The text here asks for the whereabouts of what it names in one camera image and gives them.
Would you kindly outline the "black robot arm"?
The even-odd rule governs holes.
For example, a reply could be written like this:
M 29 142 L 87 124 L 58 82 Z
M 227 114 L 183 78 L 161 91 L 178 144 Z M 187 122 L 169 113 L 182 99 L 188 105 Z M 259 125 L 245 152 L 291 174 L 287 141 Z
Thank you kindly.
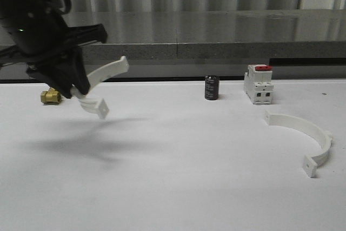
M 103 24 L 69 27 L 63 15 L 71 0 L 1 0 L 1 26 L 14 45 L 1 50 L 1 66 L 26 63 L 27 74 L 71 98 L 75 87 L 86 95 L 91 84 L 81 47 L 105 43 Z

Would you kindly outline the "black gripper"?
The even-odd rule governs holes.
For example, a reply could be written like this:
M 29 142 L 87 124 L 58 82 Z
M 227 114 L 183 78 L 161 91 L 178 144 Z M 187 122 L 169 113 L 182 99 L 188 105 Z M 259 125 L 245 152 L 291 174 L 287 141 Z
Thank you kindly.
M 5 31 L 15 43 L 5 49 L 5 63 L 28 62 L 26 73 L 31 78 L 58 90 L 65 98 L 72 98 L 72 85 L 83 95 L 89 92 L 81 47 L 107 41 L 103 24 L 69 27 L 55 11 L 6 11 Z M 59 57 L 67 57 L 66 64 L 37 63 Z

